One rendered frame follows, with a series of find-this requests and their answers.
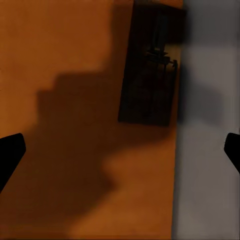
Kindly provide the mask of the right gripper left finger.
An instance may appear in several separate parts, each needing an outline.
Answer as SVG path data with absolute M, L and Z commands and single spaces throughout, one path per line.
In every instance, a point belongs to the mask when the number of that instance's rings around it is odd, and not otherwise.
M 22 133 L 0 138 L 0 193 L 26 152 Z

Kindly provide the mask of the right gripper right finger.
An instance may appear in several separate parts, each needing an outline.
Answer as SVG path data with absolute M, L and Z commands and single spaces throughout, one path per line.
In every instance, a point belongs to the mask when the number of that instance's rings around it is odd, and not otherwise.
M 228 133 L 224 151 L 234 164 L 235 168 L 240 173 L 240 135 L 235 133 Z

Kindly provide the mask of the mousetrap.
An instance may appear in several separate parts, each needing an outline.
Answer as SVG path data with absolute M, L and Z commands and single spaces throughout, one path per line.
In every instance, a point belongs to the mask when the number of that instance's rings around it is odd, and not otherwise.
M 118 121 L 169 127 L 187 11 L 133 0 Z

